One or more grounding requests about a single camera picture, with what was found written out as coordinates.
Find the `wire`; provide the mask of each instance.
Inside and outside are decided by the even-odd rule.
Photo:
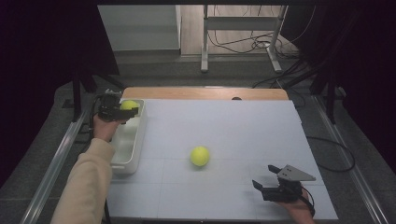
[[[352,164],[350,165],[350,167],[348,167],[348,168],[346,168],[346,169],[343,169],[343,170],[335,170],[335,169],[333,169],[333,168],[329,168],[329,167],[326,167],[326,166],[324,166],[324,165],[322,165],[322,164],[317,163],[317,165],[318,165],[319,167],[321,167],[321,168],[323,168],[323,169],[325,169],[325,170],[328,170],[328,171],[336,172],[336,173],[348,172],[348,171],[352,170],[353,168],[355,168],[355,165],[356,165],[355,156],[353,155],[352,151],[350,151],[349,148],[347,148],[346,146],[344,146],[344,145],[342,145],[342,144],[340,144],[340,143],[334,142],[334,141],[332,141],[332,140],[326,139],[326,138],[313,137],[313,136],[307,136],[306,138],[308,138],[308,139],[315,139],[315,140],[319,140],[319,141],[323,141],[323,142],[327,142],[327,143],[336,144],[337,146],[341,147],[343,150],[345,150],[346,152],[348,152],[349,155],[350,155],[350,157],[351,157],[351,159],[352,159]]]
[[[227,50],[230,50],[230,51],[235,52],[235,53],[249,53],[249,52],[251,52],[251,51],[253,51],[253,50],[256,49],[256,48],[252,48],[252,49],[249,49],[249,50],[247,50],[247,51],[237,51],[237,50],[234,50],[234,49],[230,49],[230,48],[224,47],[224,46],[222,46],[222,45],[217,45],[217,44],[215,44],[215,43],[213,42],[212,38],[210,37],[210,34],[207,34],[207,36],[209,37],[210,42],[212,42],[212,44],[213,44],[214,46],[219,47],[219,48],[223,48],[223,49],[227,49]]]
[[[108,212],[107,200],[105,200],[105,216],[106,216],[106,223],[111,224],[110,213]]]
[[[303,186],[301,186],[302,189],[304,189],[308,194],[309,197],[312,200],[312,203],[309,202],[309,200],[307,200],[305,197],[303,197],[302,195],[299,195],[299,198],[301,201],[303,201],[304,203],[306,203],[306,205],[308,205],[309,211],[311,212],[311,216],[313,217],[315,215],[315,201],[314,201],[314,197],[312,197],[311,192],[309,192],[309,190],[307,190],[306,188],[304,188]]]

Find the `table leg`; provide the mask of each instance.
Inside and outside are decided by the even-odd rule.
[[[204,5],[204,43],[202,45],[202,59],[201,59],[201,72],[208,70],[208,56],[207,56],[207,5]]]
[[[276,57],[275,46],[276,46],[277,37],[279,36],[280,27],[282,26],[283,19],[285,18],[286,8],[287,8],[286,6],[282,6],[280,8],[279,15],[277,16],[273,37],[271,39],[271,43],[269,45],[266,45],[268,57],[270,57],[271,64],[273,65],[276,73],[282,72],[282,68],[280,67],[279,61],[277,60]]]

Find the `yellow tennis ball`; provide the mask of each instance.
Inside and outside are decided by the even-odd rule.
[[[120,110],[131,110],[133,108],[139,107],[139,104],[132,100],[124,100],[120,105]]]
[[[209,151],[206,147],[195,147],[191,151],[190,160],[194,165],[204,166],[209,161]]]

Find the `cable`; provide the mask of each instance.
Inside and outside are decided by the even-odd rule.
[[[108,212],[107,200],[105,200],[105,217],[106,217],[106,223],[111,224],[110,213]]]
[[[294,190],[292,190],[292,189],[290,189],[290,188],[288,188],[288,187],[286,187],[286,186],[282,186],[282,189],[284,189],[285,191],[287,191],[288,193],[290,193],[290,194],[292,194],[292,195],[297,196],[298,199],[300,199],[303,203],[305,203],[306,206],[308,206],[308,209],[309,209],[309,212],[311,213],[311,216],[313,217],[313,216],[315,215],[315,213],[316,213],[316,212],[315,212],[315,202],[314,202],[314,198],[312,197],[312,194],[311,194],[307,189],[305,189],[303,186],[301,186],[301,188],[304,189],[304,190],[309,194],[309,196],[310,196],[311,199],[312,199],[312,203],[309,202],[309,200],[306,199],[306,198],[303,196],[303,194],[299,194],[298,192],[295,192]]]
[[[308,193],[309,197],[310,197],[311,200],[312,200],[312,203],[310,203],[309,200],[307,200],[305,197],[303,197],[303,195],[299,195],[299,199],[300,199],[301,201],[303,201],[304,203],[306,203],[306,205],[307,205],[308,208],[309,208],[309,211],[311,212],[311,216],[313,217],[313,216],[315,215],[315,213],[316,213],[316,211],[315,211],[315,201],[314,201],[314,197],[312,197],[312,194],[311,194],[311,192],[309,192],[309,190],[307,190],[307,189],[304,188],[303,186],[301,186],[301,188],[304,189],[304,190]]]
[[[213,44],[214,46],[219,47],[219,48],[223,48],[223,49],[227,49],[227,50],[230,50],[230,51],[235,52],[235,53],[249,53],[249,52],[255,50],[255,48],[250,49],[250,50],[247,50],[247,51],[237,51],[237,50],[234,50],[234,49],[230,49],[230,48],[224,47],[224,46],[222,46],[222,45],[217,45],[217,44],[215,44],[215,43],[213,42],[212,38],[210,37],[210,34],[207,34],[207,36],[209,37],[210,42],[212,42],[212,44]]]
[[[317,163],[317,165],[318,165],[319,167],[321,167],[321,168],[323,168],[323,169],[325,169],[325,170],[328,170],[328,171],[336,172],[336,173],[348,172],[348,171],[352,170],[353,168],[355,168],[355,165],[356,165],[355,156],[354,156],[353,153],[349,150],[349,148],[347,148],[346,146],[344,146],[344,145],[342,145],[342,144],[340,144],[340,143],[334,142],[334,141],[332,141],[332,140],[326,139],[326,138],[313,137],[313,136],[307,136],[306,138],[308,138],[308,139],[315,139],[315,140],[319,140],[319,141],[323,141],[323,142],[327,142],[327,143],[336,144],[337,146],[341,147],[343,150],[345,150],[346,152],[348,152],[349,155],[350,155],[350,157],[352,158],[352,165],[351,165],[350,167],[344,169],[344,170],[335,170],[335,169],[333,169],[333,168],[329,168],[329,167],[326,167],[326,166],[324,166],[324,165],[322,165],[322,164]]]

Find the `white table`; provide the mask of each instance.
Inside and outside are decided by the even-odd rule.
[[[292,101],[146,100],[148,123],[139,166],[114,176],[113,217],[163,220],[289,220],[266,202],[254,179],[276,187],[268,164],[290,164],[316,177],[304,182],[315,219],[337,219]],[[206,146],[211,159],[193,166],[190,151]]]

